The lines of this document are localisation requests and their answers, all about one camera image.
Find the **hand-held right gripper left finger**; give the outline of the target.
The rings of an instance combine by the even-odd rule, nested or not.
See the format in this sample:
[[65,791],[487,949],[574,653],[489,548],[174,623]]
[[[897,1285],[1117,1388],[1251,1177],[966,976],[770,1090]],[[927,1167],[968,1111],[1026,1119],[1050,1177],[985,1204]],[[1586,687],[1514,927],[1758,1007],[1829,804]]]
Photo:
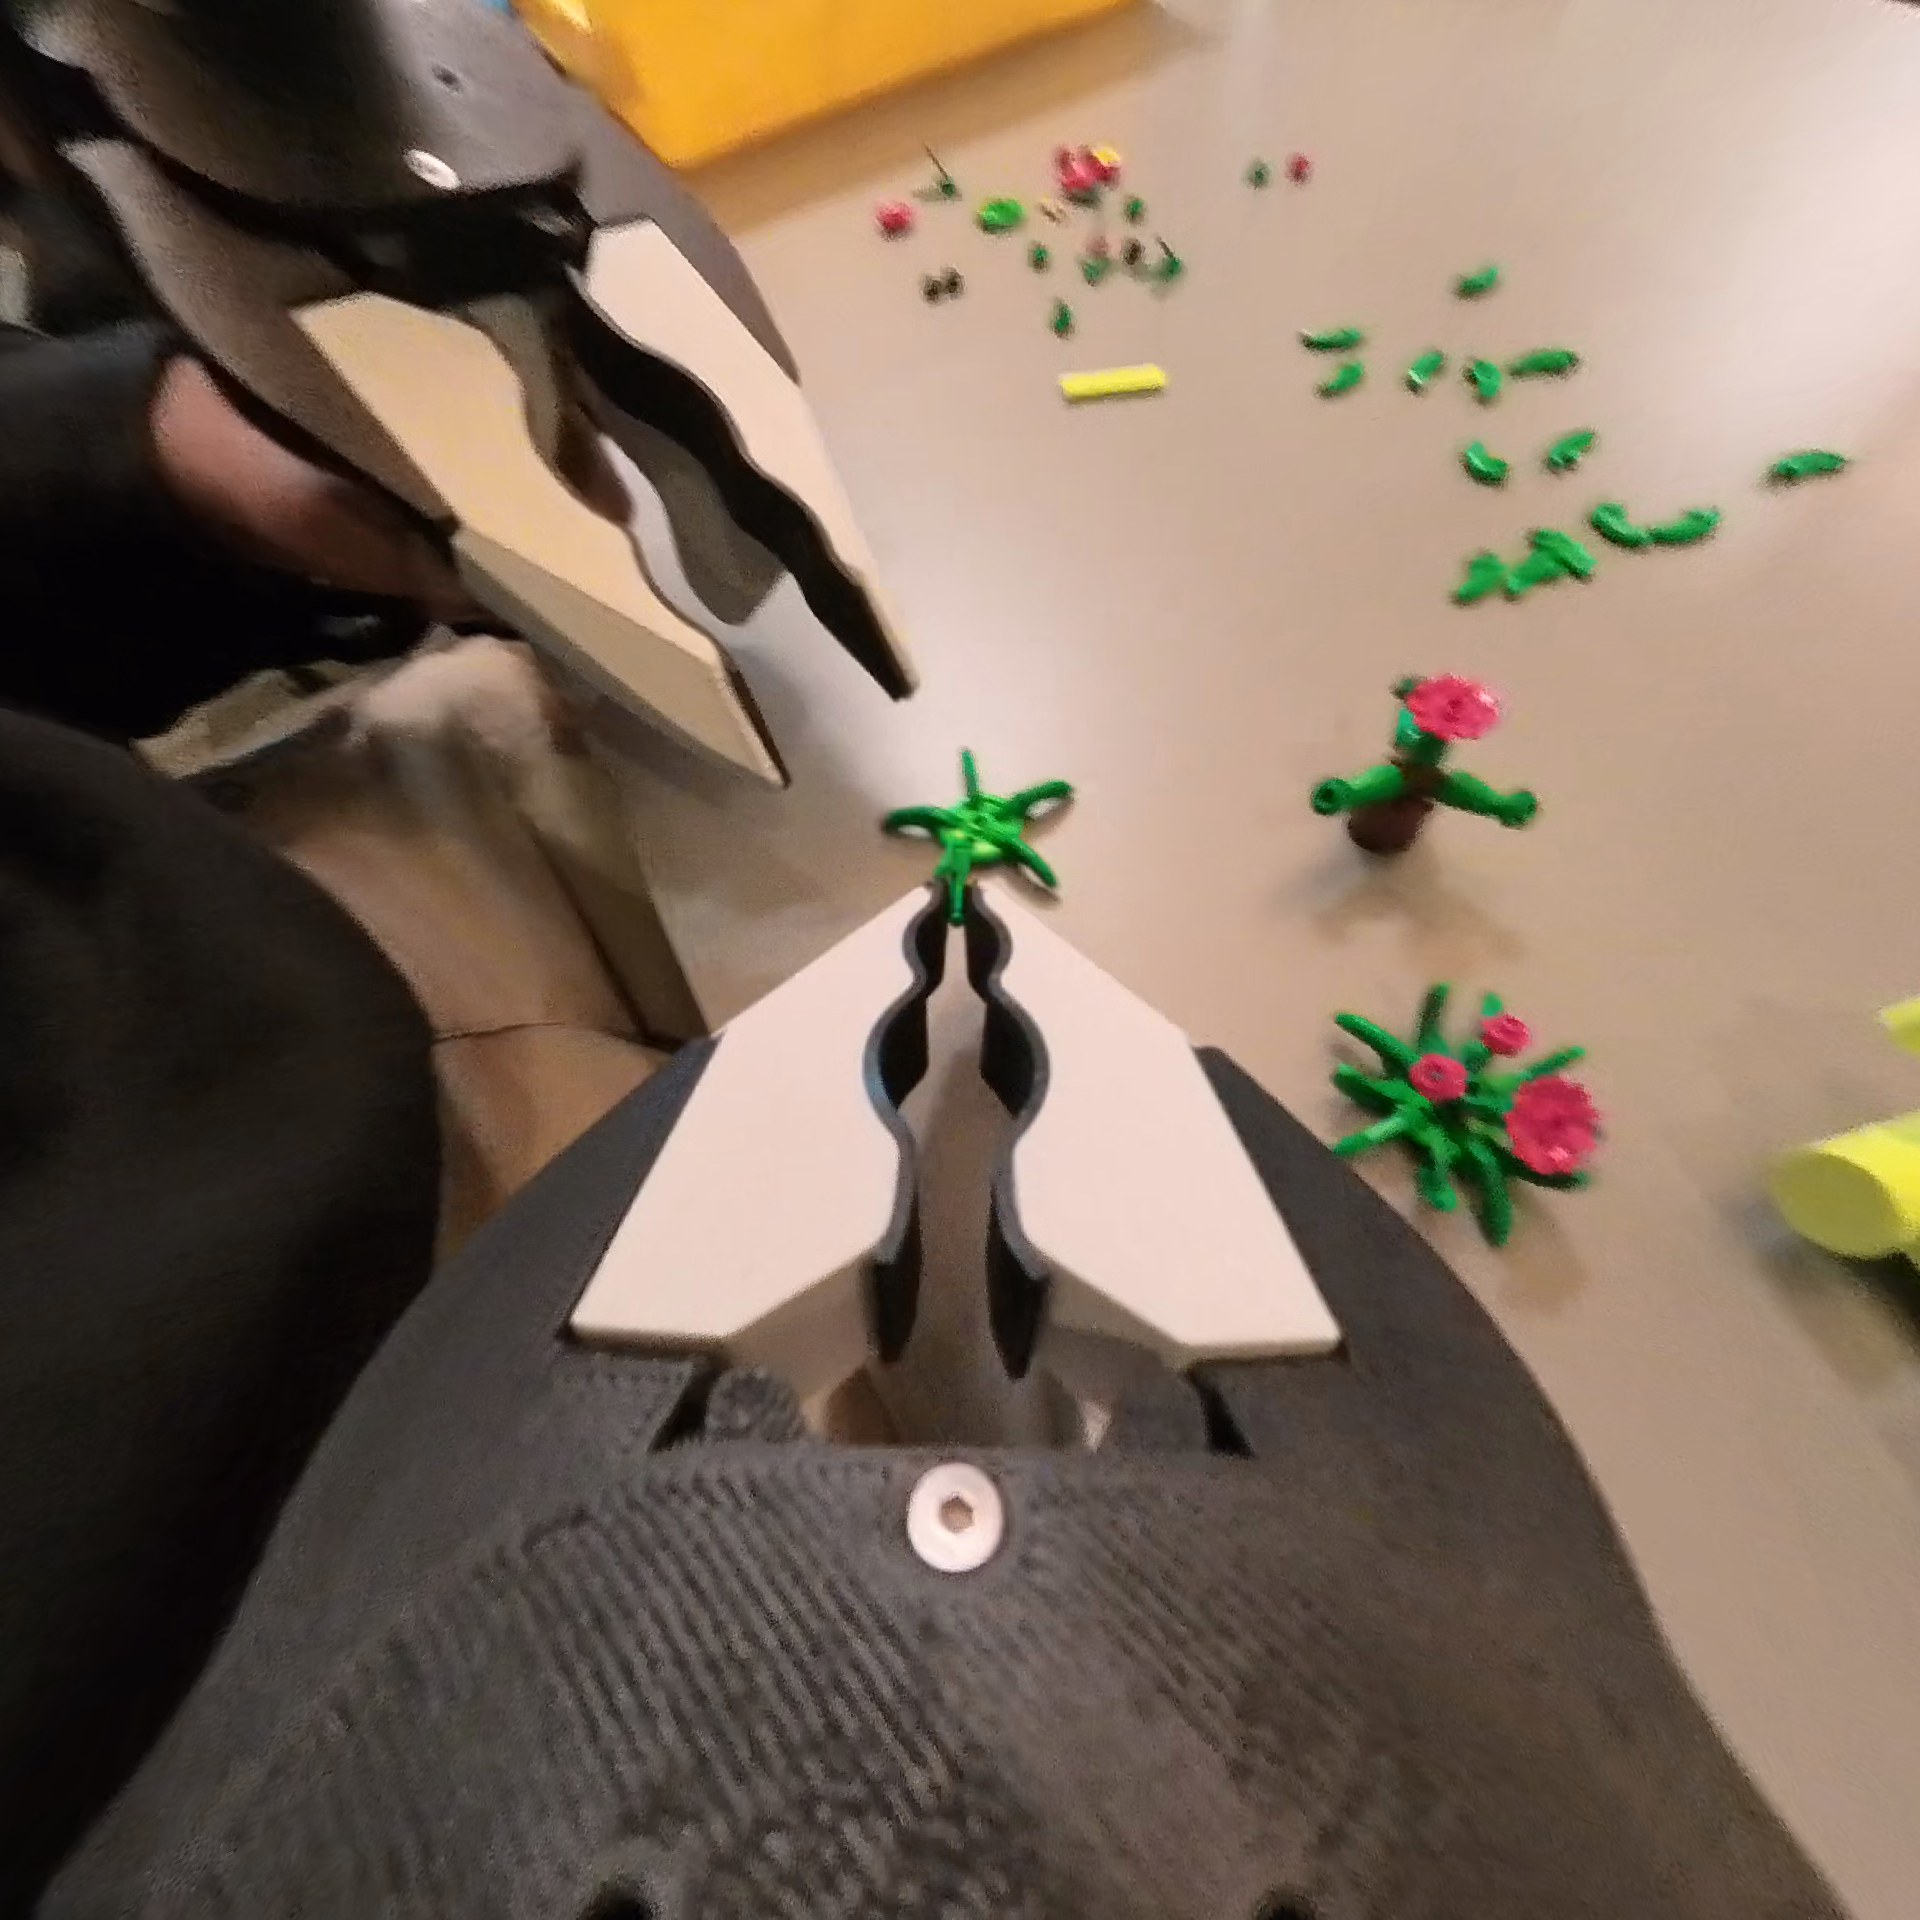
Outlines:
[[712,1037],[568,1316],[593,1350],[781,1381],[824,1437],[899,1437],[947,921],[914,887]]

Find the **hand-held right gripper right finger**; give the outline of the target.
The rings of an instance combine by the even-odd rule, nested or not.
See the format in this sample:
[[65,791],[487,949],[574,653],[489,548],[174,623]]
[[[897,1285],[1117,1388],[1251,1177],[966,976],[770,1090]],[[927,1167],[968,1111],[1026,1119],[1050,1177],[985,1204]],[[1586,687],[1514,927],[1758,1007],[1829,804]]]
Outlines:
[[1008,887],[973,889],[977,1437],[1093,1448],[1128,1389],[1329,1359],[1342,1328],[1189,1033]]

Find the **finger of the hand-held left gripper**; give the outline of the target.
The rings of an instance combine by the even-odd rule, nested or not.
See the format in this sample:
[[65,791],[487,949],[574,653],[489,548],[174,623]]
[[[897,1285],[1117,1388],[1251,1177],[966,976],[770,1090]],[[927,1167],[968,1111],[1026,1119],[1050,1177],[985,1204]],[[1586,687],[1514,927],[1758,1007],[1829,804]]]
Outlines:
[[538,445],[536,425],[559,423],[557,396],[530,404],[491,334],[386,294],[305,304],[295,322],[443,501],[474,602],[623,711],[787,786],[721,642],[661,597],[631,532],[578,497]]
[[701,613],[742,625],[790,580],[895,701],[920,684],[800,384],[657,223],[601,226],[571,277],[592,415],[653,486]]

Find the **green spiky plant base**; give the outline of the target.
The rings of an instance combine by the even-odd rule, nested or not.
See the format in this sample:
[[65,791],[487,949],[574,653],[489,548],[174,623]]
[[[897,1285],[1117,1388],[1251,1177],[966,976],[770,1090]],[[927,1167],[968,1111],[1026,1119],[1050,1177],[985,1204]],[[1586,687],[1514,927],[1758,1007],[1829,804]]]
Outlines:
[[1055,895],[1061,877],[1033,846],[1029,826],[1074,802],[1074,783],[1055,776],[1009,793],[989,791],[971,749],[960,751],[958,769],[961,793],[950,804],[905,804],[880,817],[882,831],[937,848],[927,885],[943,904],[946,924],[963,925],[977,873],[1018,873],[1045,895]]

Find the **person's left forearm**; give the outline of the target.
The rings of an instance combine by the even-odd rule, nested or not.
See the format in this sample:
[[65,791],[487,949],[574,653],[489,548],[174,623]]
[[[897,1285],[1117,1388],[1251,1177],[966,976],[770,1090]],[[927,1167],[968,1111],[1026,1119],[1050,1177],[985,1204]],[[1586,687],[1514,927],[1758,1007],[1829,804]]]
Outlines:
[[403,650],[437,622],[249,559],[161,485],[161,326],[3,326],[3,704],[111,737],[165,730],[256,672]]

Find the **person's left hand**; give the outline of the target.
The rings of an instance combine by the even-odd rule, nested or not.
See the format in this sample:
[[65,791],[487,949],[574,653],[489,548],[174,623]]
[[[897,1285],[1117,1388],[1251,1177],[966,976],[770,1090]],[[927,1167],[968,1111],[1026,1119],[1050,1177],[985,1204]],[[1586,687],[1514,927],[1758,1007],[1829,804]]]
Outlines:
[[445,623],[480,609],[416,518],[247,420],[202,365],[171,356],[147,409],[158,476],[231,548],[309,584],[402,600]]

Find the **green bush with pink flowers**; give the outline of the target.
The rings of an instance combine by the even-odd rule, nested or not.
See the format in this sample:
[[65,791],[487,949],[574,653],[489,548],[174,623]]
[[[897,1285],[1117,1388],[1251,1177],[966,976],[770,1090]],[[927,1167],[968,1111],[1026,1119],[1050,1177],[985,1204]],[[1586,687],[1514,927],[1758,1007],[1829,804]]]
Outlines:
[[1471,1214],[1478,1237],[1504,1247],[1518,1226],[1518,1190],[1574,1192],[1598,1164],[1606,1122],[1578,1076],[1584,1047],[1538,1050],[1530,1024],[1497,991],[1454,1024],[1449,982],[1433,982],[1410,1026],[1357,1012],[1333,1026],[1368,1063],[1342,1061],[1329,1082],[1361,1125],[1333,1141],[1352,1161],[1387,1148],[1410,1157],[1411,1186],[1433,1214]]

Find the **yellow plastic bin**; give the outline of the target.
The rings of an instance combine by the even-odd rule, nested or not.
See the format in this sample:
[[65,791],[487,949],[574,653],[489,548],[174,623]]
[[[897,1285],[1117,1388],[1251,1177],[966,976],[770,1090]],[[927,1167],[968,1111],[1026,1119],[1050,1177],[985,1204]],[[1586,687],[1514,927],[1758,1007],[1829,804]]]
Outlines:
[[674,166],[719,160],[1120,2],[510,2]]

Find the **pile of small flower bricks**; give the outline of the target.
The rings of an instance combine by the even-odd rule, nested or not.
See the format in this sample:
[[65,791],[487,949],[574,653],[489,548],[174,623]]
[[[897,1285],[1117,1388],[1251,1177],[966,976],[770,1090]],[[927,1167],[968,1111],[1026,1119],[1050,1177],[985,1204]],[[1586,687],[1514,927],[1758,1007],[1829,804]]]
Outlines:
[[[935,150],[925,150],[927,177],[906,198],[880,198],[870,207],[874,237],[903,248],[915,237],[925,218],[942,207],[961,205],[961,184]],[[1184,280],[1185,258],[1150,230],[1152,205],[1128,177],[1126,160],[1112,145],[1065,143],[1049,158],[1049,189],[1035,198],[989,193],[966,210],[968,226],[982,237],[1018,237],[1024,266],[1045,277],[1067,271],[1082,292],[1109,282],[1133,282],[1150,294]],[[1314,160],[1291,150],[1283,160],[1249,158],[1239,174],[1247,189],[1265,192],[1275,182],[1307,184]],[[955,261],[918,270],[918,300],[927,305],[953,304],[968,287],[968,277]],[[1047,334],[1055,343],[1074,338],[1077,305],[1067,294],[1047,300]]]

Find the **pink flower on brown stem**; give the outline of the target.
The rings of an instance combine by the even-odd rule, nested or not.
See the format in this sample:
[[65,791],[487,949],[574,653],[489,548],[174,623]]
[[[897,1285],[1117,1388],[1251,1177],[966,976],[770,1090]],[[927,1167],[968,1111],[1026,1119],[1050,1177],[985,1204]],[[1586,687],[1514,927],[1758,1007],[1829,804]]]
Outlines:
[[1523,830],[1543,802],[1523,786],[1494,786],[1463,769],[1455,751],[1504,718],[1504,701],[1485,680],[1459,674],[1407,677],[1393,686],[1399,704],[1383,758],[1352,774],[1329,774],[1309,791],[1318,817],[1342,820],[1350,844],[1368,856],[1399,856],[1421,837],[1434,812]]

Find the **lime green brick pot figure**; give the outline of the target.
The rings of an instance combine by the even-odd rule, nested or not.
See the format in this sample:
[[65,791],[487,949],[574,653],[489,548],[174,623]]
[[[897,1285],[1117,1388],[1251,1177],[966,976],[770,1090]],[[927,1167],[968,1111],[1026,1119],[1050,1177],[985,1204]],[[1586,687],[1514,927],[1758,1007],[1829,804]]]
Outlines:
[[1797,1239],[1830,1257],[1917,1266],[1917,1111],[1784,1150],[1766,1196]]

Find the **group of loose green leaves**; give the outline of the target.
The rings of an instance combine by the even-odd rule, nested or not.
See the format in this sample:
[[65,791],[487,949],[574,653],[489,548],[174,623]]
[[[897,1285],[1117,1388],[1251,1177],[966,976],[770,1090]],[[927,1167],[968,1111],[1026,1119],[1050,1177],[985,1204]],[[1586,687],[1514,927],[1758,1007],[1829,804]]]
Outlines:
[[[1502,285],[1497,262],[1463,271],[1451,280],[1458,301],[1478,301]],[[1328,373],[1314,384],[1318,399],[1335,399],[1354,392],[1366,377],[1365,346],[1371,332],[1357,322],[1328,326],[1299,326],[1295,343],[1303,351],[1328,358]],[[1566,378],[1584,367],[1584,354],[1567,343],[1530,343],[1522,349],[1488,354],[1451,354],[1447,346],[1427,345],[1414,351],[1399,373],[1399,388],[1421,397],[1449,370],[1475,407],[1497,404],[1507,390],[1527,381]],[[1600,445],[1600,431],[1576,425],[1543,442],[1536,465],[1546,477],[1571,477]],[[1760,485],[1781,494],[1824,482],[1854,465],[1854,456],[1840,448],[1808,445],[1784,448],[1763,461]],[[1518,464],[1493,448],[1485,439],[1458,445],[1455,468],[1475,488],[1505,488]],[[1673,552],[1707,543],[1722,522],[1722,506],[1695,503],[1661,517],[1635,511],[1619,497],[1598,497],[1576,517],[1574,526],[1536,522],[1523,530],[1510,552],[1483,546],[1469,552],[1447,599],[1455,608],[1474,608],[1494,599],[1514,602],[1538,589],[1558,582],[1589,582],[1598,568],[1600,550],[1624,554]]]

